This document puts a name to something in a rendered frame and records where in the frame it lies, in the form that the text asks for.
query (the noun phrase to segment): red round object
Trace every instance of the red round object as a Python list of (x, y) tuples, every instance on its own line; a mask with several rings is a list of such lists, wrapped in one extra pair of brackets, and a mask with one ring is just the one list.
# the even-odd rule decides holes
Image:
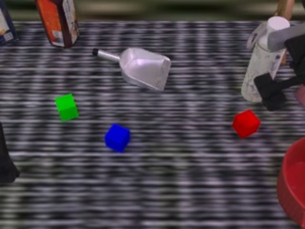
[(287, 150), (277, 179), (276, 192), (287, 216), (305, 229), (305, 137)]

